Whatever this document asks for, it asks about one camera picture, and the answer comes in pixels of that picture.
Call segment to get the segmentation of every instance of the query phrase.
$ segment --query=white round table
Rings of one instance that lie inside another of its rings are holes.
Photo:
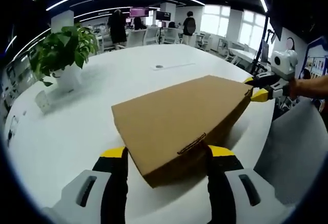
[[[164,68],[158,70],[156,65]],[[83,86],[58,95],[56,85],[37,82],[14,102],[4,134],[15,115],[19,122],[9,158],[23,187],[38,207],[52,207],[62,188],[100,154],[123,145],[111,106],[171,85],[216,75],[238,82],[250,75],[238,67],[185,45],[153,45],[113,51],[90,58]],[[54,110],[43,115],[34,102],[46,90]],[[233,126],[229,141],[245,168],[253,168],[266,141],[274,100],[250,103]],[[129,158],[127,223],[207,223],[211,207],[207,179],[152,189]]]

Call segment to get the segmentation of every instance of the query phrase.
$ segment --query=green leaves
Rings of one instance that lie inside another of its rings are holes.
[[[80,68],[83,67],[85,61],[85,57],[78,51],[75,52],[75,63],[78,65]]]
[[[49,34],[28,54],[36,78],[49,86],[50,82],[43,81],[45,75],[53,76],[56,70],[63,70],[65,66],[74,62],[83,68],[84,63],[88,62],[89,54],[97,50],[97,40],[91,30],[78,24],[63,27],[61,32]]]

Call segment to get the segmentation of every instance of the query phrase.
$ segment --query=human hand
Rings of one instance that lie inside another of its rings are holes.
[[[298,86],[299,86],[298,79],[293,78],[289,82],[289,96],[292,98],[292,100],[295,100],[298,96],[297,94]]]

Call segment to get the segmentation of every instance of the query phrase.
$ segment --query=monitor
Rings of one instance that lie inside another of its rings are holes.
[[[269,44],[265,42],[265,40],[262,41],[262,54],[261,54],[261,63],[268,63],[269,60]]]
[[[156,20],[170,21],[171,20],[171,13],[170,12],[163,12],[163,11],[156,11]]]
[[[146,17],[149,16],[149,9],[143,7],[134,7],[130,9],[130,17]]]

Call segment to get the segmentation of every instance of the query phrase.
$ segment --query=cardboard box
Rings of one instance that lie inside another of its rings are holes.
[[[208,75],[114,105],[112,111],[139,172],[156,187],[204,171],[200,142],[224,146],[252,92],[249,85]]]

